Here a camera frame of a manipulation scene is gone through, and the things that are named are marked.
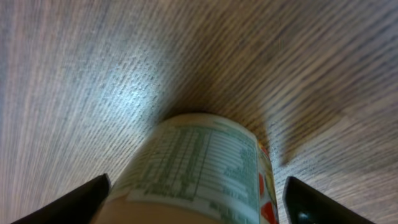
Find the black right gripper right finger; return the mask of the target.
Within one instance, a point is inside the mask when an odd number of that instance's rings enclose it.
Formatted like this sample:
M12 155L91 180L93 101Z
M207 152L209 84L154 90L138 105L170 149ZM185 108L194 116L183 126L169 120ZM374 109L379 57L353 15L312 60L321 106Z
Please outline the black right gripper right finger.
M292 176L286 179L284 206L290 224L374 224Z

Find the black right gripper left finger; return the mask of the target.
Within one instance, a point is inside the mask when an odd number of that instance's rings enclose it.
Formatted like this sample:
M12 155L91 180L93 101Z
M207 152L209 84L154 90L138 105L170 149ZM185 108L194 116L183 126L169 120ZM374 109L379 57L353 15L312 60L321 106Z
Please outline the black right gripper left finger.
M12 224L87 224L100 209L110 189L108 175L99 175Z

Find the green lid jar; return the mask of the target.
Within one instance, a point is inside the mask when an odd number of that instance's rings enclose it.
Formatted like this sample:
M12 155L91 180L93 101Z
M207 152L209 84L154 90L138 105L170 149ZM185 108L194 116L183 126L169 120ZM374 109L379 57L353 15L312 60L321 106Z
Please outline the green lid jar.
M269 152L245 127L206 113L156 126L93 223L277 223Z

